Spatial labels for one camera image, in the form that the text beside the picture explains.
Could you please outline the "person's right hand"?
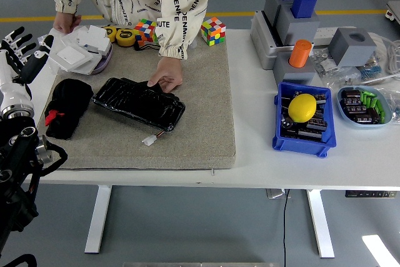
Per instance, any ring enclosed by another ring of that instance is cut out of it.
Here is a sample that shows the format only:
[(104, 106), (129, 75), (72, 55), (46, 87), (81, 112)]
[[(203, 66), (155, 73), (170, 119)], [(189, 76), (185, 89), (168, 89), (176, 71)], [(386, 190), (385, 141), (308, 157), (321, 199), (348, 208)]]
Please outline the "person's right hand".
[(80, 25), (81, 15), (57, 12), (54, 18), (53, 28), (61, 33), (72, 33), (74, 28)]

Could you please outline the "person's left hand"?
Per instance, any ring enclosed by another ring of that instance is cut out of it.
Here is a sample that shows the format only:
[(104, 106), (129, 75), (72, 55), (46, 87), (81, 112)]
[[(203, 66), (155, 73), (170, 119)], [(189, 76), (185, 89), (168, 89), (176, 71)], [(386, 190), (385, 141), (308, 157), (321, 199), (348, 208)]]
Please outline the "person's left hand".
[(153, 87), (158, 83), (163, 92), (169, 93), (183, 83), (182, 73), (179, 59), (162, 57), (157, 64), (156, 72), (151, 76), (147, 85)]

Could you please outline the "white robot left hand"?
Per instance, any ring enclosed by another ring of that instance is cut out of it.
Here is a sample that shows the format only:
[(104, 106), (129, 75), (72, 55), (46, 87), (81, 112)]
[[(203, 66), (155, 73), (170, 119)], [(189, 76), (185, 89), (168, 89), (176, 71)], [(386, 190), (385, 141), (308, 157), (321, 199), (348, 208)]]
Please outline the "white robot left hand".
[(21, 26), (1, 40), (2, 119), (34, 116), (28, 85), (45, 66), (54, 41), (54, 36), (49, 34), (39, 44), (32, 43), (32, 34), (23, 33)]

